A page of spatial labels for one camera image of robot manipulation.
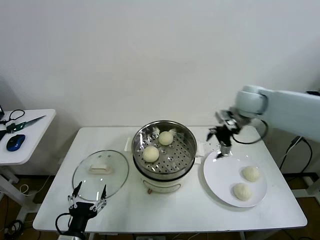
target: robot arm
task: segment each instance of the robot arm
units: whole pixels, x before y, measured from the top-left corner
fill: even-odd
[[[216,117],[222,126],[211,128],[208,139],[216,135],[223,155],[230,152],[230,137],[255,118],[320,142],[320,97],[316,95],[245,86],[238,92],[234,107],[217,112]]]

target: table leg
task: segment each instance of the table leg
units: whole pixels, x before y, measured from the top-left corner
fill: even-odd
[[[93,232],[91,232],[91,233],[89,234],[88,240],[94,240],[94,239],[95,239],[95,234],[94,234]]]
[[[241,231],[241,232],[240,232],[240,239],[241,239],[241,240],[247,240],[244,231]]]
[[[273,234],[278,232],[279,230],[270,230],[270,231],[258,231],[250,237],[247,237],[247,240],[266,240],[270,238]]]
[[[0,175],[0,191],[4,192],[9,198],[21,205],[20,212],[17,216],[17,220],[22,222],[28,213],[37,213],[41,204],[35,204],[33,199],[36,191],[31,191],[31,196],[24,196],[18,189],[16,189],[9,181]]]
[[[4,175],[8,180],[12,180],[14,184],[19,182],[19,178],[17,178],[14,173],[5,166],[0,168],[0,174]]]

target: white table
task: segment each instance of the white table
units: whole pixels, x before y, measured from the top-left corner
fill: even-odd
[[[10,113],[11,111],[6,111],[2,119],[7,120]],[[15,124],[20,124],[22,122],[36,119],[43,115],[46,116],[37,121],[35,124],[27,126],[26,128],[15,133],[7,133],[0,140],[0,173],[9,179],[6,180],[3,176],[0,175],[0,191],[4,192],[9,198],[21,205],[21,210],[17,216],[17,219],[21,221],[24,221],[28,213],[36,213],[40,208],[40,204],[33,203],[34,195],[24,196],[11,184],[17,183],[19,180],[12,172],[6,169],[5,166],[21,165],[29,160],[41,138],[45,134],[47,128],[49,127],[50,123],[54,119],[56,111],[54,109],[26,110],[24,116],[15,121]],[[0,126],[0,130],[5,129],[6,127],[4,125]],[[23,144],[16,151],[8,151],[6,147],[8,140],[17,134],[25,135]]]
[[[234,155],[245,152],[256,158],[267,179],[265,199],[255,207],[239,208],[218,199],[207,187],[202,164],[195,164],[181,188],[172,193],[147,193],[140,180],[130,152],[124,151],[128,137],[138,127],[86,127],[76,135],[33,222],[40,231],[56,231],[56,217],[68,212],[67,196],[73,192],[75,168],[89,154],[100,150],[117,150],[129,162],[129,175],[123,187],[107,200],[107,207],[88,221],[90,233],[178,233],[225,232],[296,228],[307,224],[307,219],[279,168],[261,141],[253,145],[234,143]],[[204,143],[208,128],[190,127],[198,143]],[[259,137],[253,127],[242,131],[239,140]],[[217,149],[213,138],[204,145],[205,152]],[[61,217],[59,227],[66,231],[69,217]]]

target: computer mouse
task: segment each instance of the computer mouse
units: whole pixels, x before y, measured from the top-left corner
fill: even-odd
[[[26,135],[24,134],[18,134],[11,137],[8,143],[6,144],[6,149],[10,152],[18,150],[21,147],[22,143],[25,141],[25,139]]]

